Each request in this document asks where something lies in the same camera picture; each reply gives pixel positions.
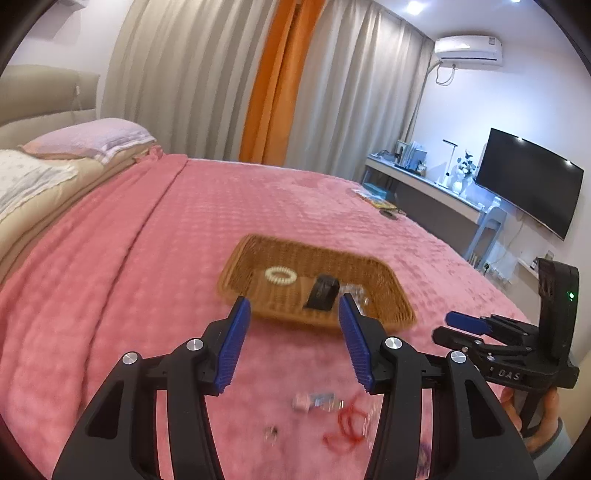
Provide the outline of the grey right sleeve forearm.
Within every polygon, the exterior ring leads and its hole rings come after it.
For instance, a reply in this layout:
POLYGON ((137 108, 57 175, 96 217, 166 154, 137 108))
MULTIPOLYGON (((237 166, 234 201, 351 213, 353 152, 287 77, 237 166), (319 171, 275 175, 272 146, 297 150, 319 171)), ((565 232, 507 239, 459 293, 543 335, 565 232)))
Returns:
POLYGON ((538 478, 546 480, 566 458, 572 443, 564 423, 558 418, 558 427, 553 436, 540 448, 531 453, 538 478))

